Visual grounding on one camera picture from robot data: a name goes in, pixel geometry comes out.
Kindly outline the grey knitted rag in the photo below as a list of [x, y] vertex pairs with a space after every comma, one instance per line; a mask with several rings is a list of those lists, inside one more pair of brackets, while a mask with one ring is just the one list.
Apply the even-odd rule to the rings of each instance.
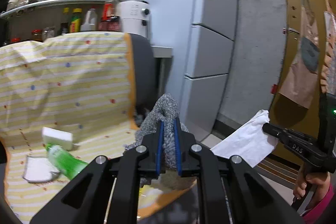
[[135, 142], [126, 145], [125, 150], [130, 150], [142, 143], [143, 137], [156, 132], [159, 122], [163, 123], [163, 143], [161, 167], [165, 173], [160, 175], [163, 186], [173, 190], [184, 190], [191, 187], [195, 181], [193, 177], [182, 178], [177, 174], [177, 162], [174, 138], [174, 120], [179, 117], [178, 102], [171, 94], [163, 94], [155, 103], [153, 110], [142, 122], [135, 132]]

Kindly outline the white paper tissue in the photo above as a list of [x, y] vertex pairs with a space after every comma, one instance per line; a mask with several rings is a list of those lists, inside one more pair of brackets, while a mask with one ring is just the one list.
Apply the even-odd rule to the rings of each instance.
[[258, 111], [230, 136], [211, 148], [214, 155], [229, 159], [238, 155], [252, 168], [262, 162], [278, 144], [278, 139], [263, 132], [269, 122], [269, 111]]

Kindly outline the green tea bottle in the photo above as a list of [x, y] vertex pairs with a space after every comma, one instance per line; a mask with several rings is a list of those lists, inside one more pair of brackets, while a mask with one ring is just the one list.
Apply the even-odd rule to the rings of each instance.
[[46, 151], [49, 162], [70, 180], [88, 165], [87, 162], [73, 157], [60, 145], [47, 144]]

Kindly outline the white foam block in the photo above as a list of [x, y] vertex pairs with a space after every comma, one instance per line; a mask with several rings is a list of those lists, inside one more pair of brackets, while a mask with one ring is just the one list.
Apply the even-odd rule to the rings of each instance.
[[73, 135], [69, 132], [56, 130], [54, 128], [43, 127], [42, 139], [45, 145], [60, 145], [67, 151], [70, 151], [73, 147]]

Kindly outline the white kitchen appliance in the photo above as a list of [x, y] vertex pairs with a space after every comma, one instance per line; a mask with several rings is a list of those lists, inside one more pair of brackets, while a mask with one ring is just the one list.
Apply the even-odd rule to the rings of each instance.
[[119, 3], [122, 32], [150, 39], [150, 5], [145, 0], [122, 0]]

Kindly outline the grey office chair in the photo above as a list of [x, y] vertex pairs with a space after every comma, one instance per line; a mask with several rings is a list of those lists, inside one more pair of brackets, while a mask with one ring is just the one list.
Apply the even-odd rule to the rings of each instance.
[[198, 220], [197, 189], [195, 178], [181, 178], [175, 160], [174, 119], [179, 116], [178, 103], [170, 94], [157, 96], [157, 64], [149, 41], [132, 34], [134, 74], [136, 88], [135, 122], [139, 130], [135, 141], [127, 150], [140, 145], [145, 135], [164, 123], [163, 167], [166, 172], [157, 180], [141, 179], [139, 188], [140, 223], [196, 223]]

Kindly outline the brown hanging apron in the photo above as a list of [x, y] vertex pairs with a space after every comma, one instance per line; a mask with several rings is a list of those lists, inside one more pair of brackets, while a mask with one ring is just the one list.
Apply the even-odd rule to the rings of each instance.
[[280, 94], [306, 109], [310, 108], [318, 81], [319, 36], [315, 13], [309, 0], [301, 0], [298, 48]]

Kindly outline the yellow striped dotted cloth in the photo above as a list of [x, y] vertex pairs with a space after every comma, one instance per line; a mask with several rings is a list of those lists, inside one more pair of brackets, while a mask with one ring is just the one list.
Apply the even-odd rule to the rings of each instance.
[[46, 157], [42, 128], [73, 135], [71, 154], [116, 158], [135, 141], [132, 34], [78, 32], [1, 48], [1, 141], [9, 157], [5, 199], [22, 223], [67, 184], [23, 179], [27, 156]]

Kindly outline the white grey-edged dishcloth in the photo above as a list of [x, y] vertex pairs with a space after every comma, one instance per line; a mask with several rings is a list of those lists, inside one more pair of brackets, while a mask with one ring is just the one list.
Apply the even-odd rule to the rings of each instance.
[[60, 176], [60, 171], [46, 157], [27, 156], [23, 179], [31, 184], [51, 182]]

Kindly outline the grey refrigerator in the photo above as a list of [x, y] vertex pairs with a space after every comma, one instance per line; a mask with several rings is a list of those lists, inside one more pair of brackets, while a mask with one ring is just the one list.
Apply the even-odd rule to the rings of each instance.
[[172, 48], [165, 92], [197, 140], [212, 131], [230, 71], [238, 0], [147, 0], [151, 41]]

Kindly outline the white plastic jug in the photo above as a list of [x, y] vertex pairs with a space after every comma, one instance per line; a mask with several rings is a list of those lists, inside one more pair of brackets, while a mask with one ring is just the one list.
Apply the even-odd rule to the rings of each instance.
[[84, 23], [80, 27], [81, 32], [96, 31], [97, 14], [96, 9], [91, 8], [87, 11]]

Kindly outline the yellow cap sauce bottle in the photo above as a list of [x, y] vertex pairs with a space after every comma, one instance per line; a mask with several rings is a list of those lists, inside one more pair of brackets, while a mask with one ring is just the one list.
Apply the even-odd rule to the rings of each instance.
[[80, 31], [81, 26], [81, 8], [75, 8], [72, 11], [72, 17], [70, 22], [70, 33], [75, 33]]

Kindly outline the metal wall shelf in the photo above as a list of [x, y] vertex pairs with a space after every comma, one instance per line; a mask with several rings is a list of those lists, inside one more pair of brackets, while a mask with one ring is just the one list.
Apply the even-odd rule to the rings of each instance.
[[1, 12], [1, 19], [6, 19], [11, 17], [12, 14], [16, 14], [19, 11], [25, 11], [30, 8], [42, 8], [42, 7], [53, 7], [53, 6], [62, 6], [62, 5], [79, 5], [79, 4], [95, 4], [95, 3], [104, 3], [107, 0], [43, 0], [35, 3], [30, 3], [16, 7], [9, 11]]

